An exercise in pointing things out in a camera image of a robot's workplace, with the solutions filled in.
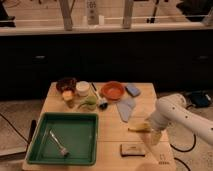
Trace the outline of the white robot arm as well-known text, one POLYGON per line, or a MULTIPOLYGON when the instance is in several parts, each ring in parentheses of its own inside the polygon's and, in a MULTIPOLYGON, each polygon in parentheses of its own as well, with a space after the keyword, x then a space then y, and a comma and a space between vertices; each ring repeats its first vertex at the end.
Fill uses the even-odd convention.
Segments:
POLYGON ((170 121, 175 121, 213 146, 213 121, 190 112, 186 106, 185 97, 179 93, 157 99, 155 110, 148 118, 151 127, 162 131, 170 121))

